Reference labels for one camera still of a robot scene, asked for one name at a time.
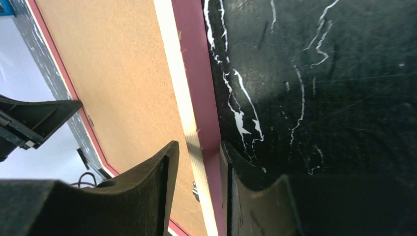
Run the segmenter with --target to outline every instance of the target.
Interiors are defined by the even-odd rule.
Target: black cable
[[[70,184],[71,186],[73,186],[73,185],[78,185],[78,183],[81,185],[81,184],[85,184],[85,185],[88,185],[88,186],[91,186],[91,187],[95,187],[95,185],[93,184],[93,183],[89,183],[89,182],[77,182],[77,183],[72,183],[72,184]]]
[[[95,176],[94,176],[94,174],[93,173],[90,173],[90,172],[85,172],[84,174],[82,174],[81,176],[80,176],[80,178],[78,179],[78,188],[81,188],[81,179],[84,177],[84,176],[91,176],[92,177],[92,179],[94,180],[94,187],[96,187],[97,186],[97,181],[96,181],[96,179],[95,179]]]

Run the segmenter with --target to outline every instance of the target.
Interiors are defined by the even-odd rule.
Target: red border
[[[54,43],[54,41],[53,41],[53,39],[51,37],[51,34],[49,33],[48,27],[46,26],[45,21],[44,21],[44,19],[42,17],[42,14],[40,13],[39,7],[36,4],[36,1],[35,0],[27,0],[27,3],[28,3],[28,7],[30,7],[31,10],[32,10],[32,12],[33,12],[33,17],[37,20],[37,22],[39,24],[39,27],[40,27],[40,30],[42,31],[43,36],[44,36],[44,38],[46,40],[46,43],[48,44],[48,46],[49,46],[49,48],[51,50],[52,56],[54,57],[54,59],[55,59],[55,61],[57,63],[57,66],[58,66],[59,70],[62,73],[63,80],[66,83],[66,86],[68,88],[69,94],[71,95],[71,98],[74,99],[74,100],[79,100],[79,97],[78,97],[78,95],[77,95],[77,93],[76,93],[76,91],[74,89],[74,86],[73,86],[73,84],[72,84],[72,82],[71,82],[71,80],[69,78],[68,72],[66,71],[66,68],[65,68],[65,66],[64,66],[64,64],[62,62],[62,59],[60,57],[60,54],[58,53],[58,50],[57,50],[57,48],[55,46],[55,43]],[[98,157],[100,158],[100,160],[103,163],[104,167],[107,170],[109,170],[112,174],[114,174],[115,176],[117,176],[119,173],[115,169],[113,169],[113,167],[111,167],[109,165],[109,163],[107,162],[107,160],[106,160],[106,158],[105,158],[105,156],[103,154],[103,151],[101,150],[100,144],[98,143],[98,140],[97,140],[97,138],[96,138],[96,136],[95,136],[95,134],[93,132],[93,129],[92,129],[92,127],[91,127],[91,125],[90,125],[90,123],[89,123],[89,121],[87,119],[87,115],[86,115],[86,112],[84,110],[84,107],[79,110],[79,114],[80,114],[80,117],[81,117],[81,119],[82,119],[82,121],[84,123],[84,126],[86,127],[86,130],[87,130],[87,132],[88,132],[88,134],[89,134],[89,136],[91,138],[92,144],[94,145],[94,147],[95,147],[95,149],[97,151]],[[179,236],[189,236],[172,219],[170,219],[169,227],[177,235],[179,235]]]
[[[200,0],[171,0],[177,30],[181,33],[182,59],[198,128],[217,231],[225,231],[220,183],[220,127],[211,74],[209,47]]]

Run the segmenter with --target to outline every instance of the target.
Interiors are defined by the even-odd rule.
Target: wooden board
[[[171,217],[206,235],[153,1],[36,2],[107,162],[121,173],[179,141]]]

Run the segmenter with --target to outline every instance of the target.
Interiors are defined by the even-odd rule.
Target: white surface
[[[51,101],[52,93],[10,18],[0,18],[0,94],[20,101]],[[16,149],[0,163],[0,178],[77,182],[86,172],[78,144],[65,124],[38,150]],[[83,181],[92,182],[91,177]]]

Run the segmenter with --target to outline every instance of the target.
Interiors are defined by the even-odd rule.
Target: gray speckled surface
[[[16,12],[16,17],[13,21],[22,35],[26,46],[29,48],[40,72],[45,78],[46,84],[51,90],[54,98],[56,100],[70,99],[69,92],[59,74],[52,55],[49,53],[48,47],[41,36],[40,29],[38,29],[36,22],[30,13],[26,1],[11,0],[10,2]],[[78,113],[75,114],[68,121],[68,125],[78,144],[86,153],[93,168],[102,168],[98,160],[98,155],[95,153],[92,143],[88,138],[87,131],[84,129],[80,115]]]

